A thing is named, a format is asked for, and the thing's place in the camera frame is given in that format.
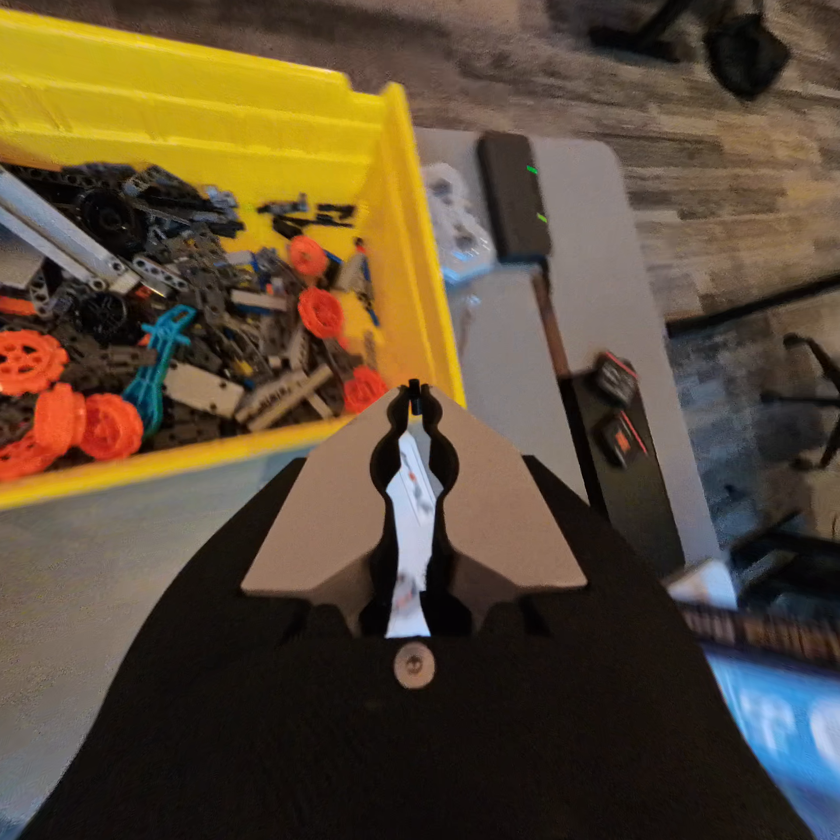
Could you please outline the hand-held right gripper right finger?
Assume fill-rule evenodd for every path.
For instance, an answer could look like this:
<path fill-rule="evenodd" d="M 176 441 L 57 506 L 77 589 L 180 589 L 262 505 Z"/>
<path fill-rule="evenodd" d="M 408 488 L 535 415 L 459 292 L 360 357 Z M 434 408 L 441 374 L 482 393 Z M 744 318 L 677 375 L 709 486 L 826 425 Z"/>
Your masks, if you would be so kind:
<path fill-rule="evenodd" d="M 471 621 L 524 595 L 581 590 L 587 578 L 519 449 L 436 386 L 424 388 L 437 497 L 425 596 Z"/>

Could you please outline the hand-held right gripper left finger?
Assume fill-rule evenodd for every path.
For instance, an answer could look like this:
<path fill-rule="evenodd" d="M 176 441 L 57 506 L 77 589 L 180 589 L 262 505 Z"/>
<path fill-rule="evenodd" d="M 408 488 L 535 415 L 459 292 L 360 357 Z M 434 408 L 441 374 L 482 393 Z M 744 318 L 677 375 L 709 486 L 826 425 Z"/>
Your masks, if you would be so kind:
<path fill-rule="evenodd" d="M 391 389 L 308 454 L 242 580 L 245 595 L 336 606 L 351 633 L 360 632 L 374 593 L 369 557 L 386 514 L 371 460 L 393 430 L 387 413 L 399 395 Z"/>

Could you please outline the pile of building block parts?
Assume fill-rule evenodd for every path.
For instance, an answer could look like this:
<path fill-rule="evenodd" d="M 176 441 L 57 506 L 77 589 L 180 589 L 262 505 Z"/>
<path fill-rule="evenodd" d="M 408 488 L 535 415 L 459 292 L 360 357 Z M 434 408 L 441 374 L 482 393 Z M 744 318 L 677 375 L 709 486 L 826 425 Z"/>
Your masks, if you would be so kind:
<path fill-rule="evenodd" d="M 2 163 L 140 277 L 95 291 L 2 226 L 1 478 L 123 461 L 361 413 L 384 395 L 375 331 L 359 353 L 347 303 L 374 328 L 374 287 L 353 203 L 300 192 L 251 211 L 280 246 L 235 251 L 235 194 L 152 164 L 57 170 Z M 122 393 L 155 362 L 143 323 L 197 311 L 163 384 L 164 418 L 143 439 Z"/>

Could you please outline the yellow plastic bin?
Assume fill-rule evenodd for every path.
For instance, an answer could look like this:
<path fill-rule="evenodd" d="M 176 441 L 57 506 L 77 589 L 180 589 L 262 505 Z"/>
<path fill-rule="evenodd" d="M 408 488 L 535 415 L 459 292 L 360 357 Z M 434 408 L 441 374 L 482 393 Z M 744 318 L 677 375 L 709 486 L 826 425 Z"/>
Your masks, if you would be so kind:
<path fill-rule="evenodd" d="M 2 8 L 2 163 L 158 165 L 237 197 L 232 250 L 280 246 L 251 209 L 306 193 L 353 203 L 379 326 L 346 304 L 360 353 L 375 331 L 387 389 L 412 378 L 466 404 L 406 97 L 340 73 Z M 354 415 L 77 466 L 2 484 L 2 510 L 320 443 Z"/>

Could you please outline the black desk pad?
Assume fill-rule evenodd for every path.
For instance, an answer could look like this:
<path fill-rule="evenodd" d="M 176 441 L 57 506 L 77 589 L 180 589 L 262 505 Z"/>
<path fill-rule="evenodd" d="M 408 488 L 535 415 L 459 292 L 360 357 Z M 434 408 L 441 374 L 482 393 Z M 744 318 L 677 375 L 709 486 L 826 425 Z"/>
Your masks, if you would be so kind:
<path fill-rule="evenodd" d="M 627 408 L 616 406 L 593 386 L 592 373 L 583 371 L 558 380 L 586 495 L 591 507 L 665 580 L 684 569 L 686 556 L 641 395 Z M 604 457 L 595 435 L 603 417 L 615 410 L 627 411 L 650 449 L 649 458 L 627 470 L 614 467 Z"/>

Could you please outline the grey desk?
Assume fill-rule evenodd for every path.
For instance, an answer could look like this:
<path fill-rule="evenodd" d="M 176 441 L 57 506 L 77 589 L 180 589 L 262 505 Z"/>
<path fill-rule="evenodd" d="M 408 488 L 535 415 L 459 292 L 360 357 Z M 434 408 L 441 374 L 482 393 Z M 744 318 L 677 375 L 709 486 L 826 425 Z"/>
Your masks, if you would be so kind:
<path fill-rule="evenodd" d="M 593 140 L 531 143 L 551 289 L 499 268 L 454 316 L 469 410 L 585 498 L 557 378 L 602 350 L 630 360 L 686 561 L 721 561 L 620 162 Z M 306 452 L 2 511 L 2 823 L 26 823 L 49 793 L 184 563 Z"/>

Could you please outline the open instruction manual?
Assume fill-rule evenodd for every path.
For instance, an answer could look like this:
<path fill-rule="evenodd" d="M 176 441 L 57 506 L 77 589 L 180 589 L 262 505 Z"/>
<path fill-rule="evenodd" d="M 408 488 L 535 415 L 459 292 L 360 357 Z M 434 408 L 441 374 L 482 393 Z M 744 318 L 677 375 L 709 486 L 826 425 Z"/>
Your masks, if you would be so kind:
<path fill-rule="evenodd" d="M 397 573 L 385 636 L 425 637 L 429 627 L 422 605 L 433 551 L 437 500 L 443 489 L 429 465 L 431 440 L 418 420 L 398 439 L 400 465 L 387 494 L 393 506 Z"/>

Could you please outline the small black battery pack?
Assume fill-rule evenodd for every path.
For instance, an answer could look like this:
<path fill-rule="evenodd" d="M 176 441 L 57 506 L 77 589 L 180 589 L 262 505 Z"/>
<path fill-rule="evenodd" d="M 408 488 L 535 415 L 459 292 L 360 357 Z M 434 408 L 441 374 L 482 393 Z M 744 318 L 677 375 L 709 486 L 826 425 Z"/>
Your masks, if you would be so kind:
<path fill-rule="evenodd" d="M 618 469 L 627 470 L 650 456 L 649 447 L 625 409 L 606 414 L 596 426 L 595 435 L 604 457 Z"/>
<path fill-rule="evenodd" d="M 599 353 L 592 373 L 593 386 L 610 403 L 627 408 L 639 395 L 639 379 L 629 360 L 610 351 Z"/>

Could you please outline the teal paddle piece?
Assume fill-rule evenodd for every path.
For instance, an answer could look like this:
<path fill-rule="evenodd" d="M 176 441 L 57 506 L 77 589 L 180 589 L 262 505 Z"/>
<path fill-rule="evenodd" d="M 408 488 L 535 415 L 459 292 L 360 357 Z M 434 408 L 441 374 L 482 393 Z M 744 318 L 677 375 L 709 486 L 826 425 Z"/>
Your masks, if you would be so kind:
<path fill-rule="evenodd" d="M 197 311 L 178 304 L 160 315 L 154 323 L 143 323 L 141 329 L 149 338 L 148 349 L 156 352 L 155 362 L 142 365 L 122 392 L 122 399 L 132 405 L 143 426 L 143 439 L 158 433 L 163 423 L 163 384 L 175 350 L 186 347 L 186 336 L 196 319 Z"/>

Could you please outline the blue robot kit box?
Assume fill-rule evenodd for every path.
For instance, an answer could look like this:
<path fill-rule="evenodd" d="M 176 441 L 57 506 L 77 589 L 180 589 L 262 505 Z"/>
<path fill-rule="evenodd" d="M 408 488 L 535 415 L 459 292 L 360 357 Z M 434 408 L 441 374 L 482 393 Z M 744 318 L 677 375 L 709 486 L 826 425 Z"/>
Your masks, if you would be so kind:
<path fill-rule="evenodd" d="M 755 757 L 801 813 L 838 831 L 838 643 L 828 627 L 738 612 L 719 560 L 665 588 Z"/>

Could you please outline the white remote controller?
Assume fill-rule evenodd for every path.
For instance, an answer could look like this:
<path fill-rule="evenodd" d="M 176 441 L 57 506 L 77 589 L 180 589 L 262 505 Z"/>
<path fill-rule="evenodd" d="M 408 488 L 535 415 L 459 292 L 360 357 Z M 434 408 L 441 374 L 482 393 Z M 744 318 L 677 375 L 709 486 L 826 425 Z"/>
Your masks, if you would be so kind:
<path fill-rule="evenodd" d="M 444 162 L 426 165 L 421 173 L 444 283 L 458 287 L 486 275 L 497 264 L 497 249 L 472 213 L 464 176 Z"/>

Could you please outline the black rectangular power bank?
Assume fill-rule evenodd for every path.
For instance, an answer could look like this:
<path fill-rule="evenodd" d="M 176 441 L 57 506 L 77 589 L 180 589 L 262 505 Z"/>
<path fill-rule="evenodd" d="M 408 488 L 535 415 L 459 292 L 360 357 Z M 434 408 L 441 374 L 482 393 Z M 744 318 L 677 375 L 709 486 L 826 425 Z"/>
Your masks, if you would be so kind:
<path fill-rule="evenodd" d="M 542 264 L 551 255 L 552 241 L 529 139 L 487 131 L 476 142 L 476 155 L 500 262 Z"/>

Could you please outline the black office chair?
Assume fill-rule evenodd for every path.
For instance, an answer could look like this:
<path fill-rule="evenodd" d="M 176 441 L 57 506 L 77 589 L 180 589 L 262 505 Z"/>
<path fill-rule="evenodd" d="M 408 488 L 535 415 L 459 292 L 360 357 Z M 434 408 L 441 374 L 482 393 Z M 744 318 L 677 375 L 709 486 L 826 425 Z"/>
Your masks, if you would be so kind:
<path fill-rule="evenodd" d="M 790 404 L 810 406 L 820 410 L 834 410 L 839 412 L 839 366 L 838 362 L 829 356 L 823 346 L 813 338 L 798 332 L 788 332 L 783 336 L 782 344 L 786 350 L 807 348 L 822 372 L 822 378 L 833 385 L 835 395 L 785 395 L 775 391 L 762 391 L 759 401 L 764 405 Z M 826 444 L 818 460 L 808 459 L 798 455 L 791 462 L 791 468 L 801 473 L 825 471 L 838 456 L 839 452 L 839 419 L 828 435 Z"/>

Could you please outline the black bag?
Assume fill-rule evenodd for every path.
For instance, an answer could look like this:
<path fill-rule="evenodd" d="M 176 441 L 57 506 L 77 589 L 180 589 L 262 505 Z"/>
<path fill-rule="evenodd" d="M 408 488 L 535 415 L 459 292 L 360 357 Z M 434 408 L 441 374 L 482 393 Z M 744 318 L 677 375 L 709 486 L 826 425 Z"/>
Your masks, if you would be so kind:
<path fill-rule="evenodd" d="M 765 23 L 762 1 L 721 2 L 702 37 L 711 75 L 742 102 L 766 93 L 791 61 L 791 49 Z"/>

